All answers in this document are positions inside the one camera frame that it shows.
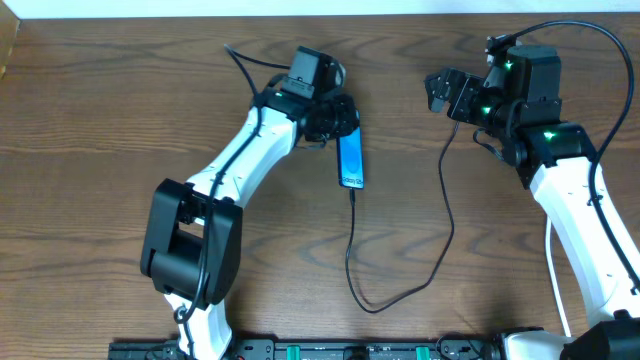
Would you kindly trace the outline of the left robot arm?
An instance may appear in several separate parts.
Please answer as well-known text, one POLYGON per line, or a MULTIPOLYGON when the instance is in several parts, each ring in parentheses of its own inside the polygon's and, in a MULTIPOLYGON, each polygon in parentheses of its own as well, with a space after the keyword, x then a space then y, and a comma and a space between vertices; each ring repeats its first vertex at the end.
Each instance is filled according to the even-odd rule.
POLYGON ((335 141, 338 182, 364 186, 360 114, 334 57, 299 47, 262 90, 246 121, 209 165, 156 188, 140 271, 169 302, 184 359, 220 359, 232 340, 224 299, 239 270, 243 213, 269 171, 306 140, 335 141))

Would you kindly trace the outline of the blue Galaxy smartphone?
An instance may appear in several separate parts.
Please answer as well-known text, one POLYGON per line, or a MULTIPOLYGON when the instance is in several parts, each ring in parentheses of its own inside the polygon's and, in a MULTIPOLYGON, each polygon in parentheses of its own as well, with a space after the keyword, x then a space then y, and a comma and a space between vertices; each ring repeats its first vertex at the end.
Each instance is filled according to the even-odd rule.
POLYGON ((363 189, 364 162, 361 129, 337 139, 339 184, 345 188, 363 189))

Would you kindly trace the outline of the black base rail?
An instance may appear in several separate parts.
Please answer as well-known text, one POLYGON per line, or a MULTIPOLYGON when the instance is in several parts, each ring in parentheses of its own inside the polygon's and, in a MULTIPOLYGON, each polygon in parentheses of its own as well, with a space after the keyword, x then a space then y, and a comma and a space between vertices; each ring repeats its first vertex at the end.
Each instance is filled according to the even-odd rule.
POLYGON ((444 337, 433 342, 284 342, 241 339, 223 360, 500 360, 498 346, 479 339, 444 337))

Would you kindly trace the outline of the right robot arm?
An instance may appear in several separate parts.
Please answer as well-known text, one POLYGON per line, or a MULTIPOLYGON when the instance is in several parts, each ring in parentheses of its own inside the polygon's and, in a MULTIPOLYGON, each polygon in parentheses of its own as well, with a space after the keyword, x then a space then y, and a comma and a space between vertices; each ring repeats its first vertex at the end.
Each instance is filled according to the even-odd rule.
POLYGON ((609 197, 586 131, 560 118, 561 60, 549 46, 509 46, 479 77, 444 68, 425 79, 428 107, 497 138, 553 225, 578 281, 588 331, 578 337, 539 328, 498 335, 496 359, 636 359, 639 294, 629 273, 639 251, 609 197))

